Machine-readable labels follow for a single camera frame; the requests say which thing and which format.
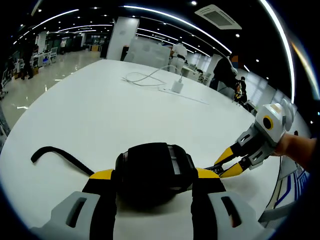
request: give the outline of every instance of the charger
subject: charger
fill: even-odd
[[[183,88],[184,84],[182,83],[182,79],[180,78],[179,81],[174,81],[171,91],[174,93],[181,93],[181,90]]]

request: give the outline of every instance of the tiled floor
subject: tiled floor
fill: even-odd
[[[26,109],[45,91],[75,71],[100,60],[100,52],[78,51],[58,55],[56,62],[40,68],[32,79],[10,81],[1,101],[5,119],[12,129]]]

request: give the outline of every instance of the person in white shirt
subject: person in white shirt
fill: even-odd
[[[62,40],[60,43],[60,52],[61,54],[65,54],[65,47],[66,47],[67,41],[66,40]]]
[[[173,65],[177,68],[176,69],[175,67],[170,66],[169,67],[170,72],[180,74],[182,67],[185,64],[185,60],[187,58],[186,47],[181,42],[178,42],[176,45],[172,47],[170,57],[172,57],[170,65]]]

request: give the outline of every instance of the ceiling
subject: ceiling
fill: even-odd
[[[33,32],[35,34],[42,31],[55,32],[83,25],[112,25],[113,21],[117,21],[119,16],[135,16],[140,19],[139,28],[165,34],[176,39],[182,39],[184,42],[197,47],[210,56],[220,53],[224,55],[229,54],[228,51],[210,37],[182,22],[154,12],[124,8],[122,6],[144,7],[174,15],[206,31],[238,55],[239,61],[244,63],[250,71],[265,79],[268,77],[268,82],[271,86],[280,89],[288,97],[291,97],[288,60],[281,38],[268,14],[256,0],[248,0],[246,2],[238,0],[214,0],[210,1],[210,3],[198,0],[196,6],[192,5],[191,1],[91,0],[90,2],[82,3],[81,1],[56,0],[53,2],[43,0],[39,5],[41,12],[36,11],[33,16],[31,16],[30,13],[37,1],[32,3],[25,2],[22,2],[15,8],[15,12],[17,13],[16,21],[12,23],[12,26],[7,31],[7,33],[9,33],[8,41],[10,42],[10,46],[12,46],[12,43],[19,39],[21,35],[42,21],[70,10],[79,9],[79,11],[57,17],[36,27],[20,41],[25,37],[31,38]],[[209,4],[215,4],[225,11],[242,29],[221,30],[195,14],[195,11]],[[112,26],[92,27],[97,33],[106,35],[111,34],[112,28]],[[83,30],[82,28],[76,28],[70,29],[69,31],[78,31],[78,29]],[[142,30],[138,30],[137,32],[148,36],[152,35],[151,32]],[[171,38],[165,40],[168,41],[168,39],[170,39],[169,42],[175,43]]]

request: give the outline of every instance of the white table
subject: white table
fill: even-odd
[[[181,70],[182,76],[192,79],[194,81],[198,81],[200,73],[198,71],[192,70],[191,68],[184,65]]]
[[[27,227],[41,227],[50,219],[51,210],[74,191],[81,191],[88,180],[54,153],[47,153],[33,165],[30,157],[43,146],[66,150],[93,171],[100,171],[114,168],[119,153],[130,147],[166,142],[181,146],[195,166],[205,168],[212,166],[255,119],[230,99],[185,77],[181,93],[209,105],[121,80],[127,73],[150,74],[154,70],[100,60],[54,85],[21,116],[0,156],[0,180]],[[153,77],[167,82],[168,88],[179,79],[164,70]],[[144,83],[159,82],[148,79]],[[223,184],[239,193],[255,209],[258,219],[273,194],[278,173],[279,158],[270,157],[254,170],[223,179]],[[139,223],[151,231],[153,239],[170,239],[173,232],[175,239],[183,238],[181,232],[183,239],[192,239],[191,201],[190,191],[182,193],[157,214],[147,216],[119,206],[115,239],[149,238]],[[125,234],[119,232],[123,228],[134,237],[121,235]]]

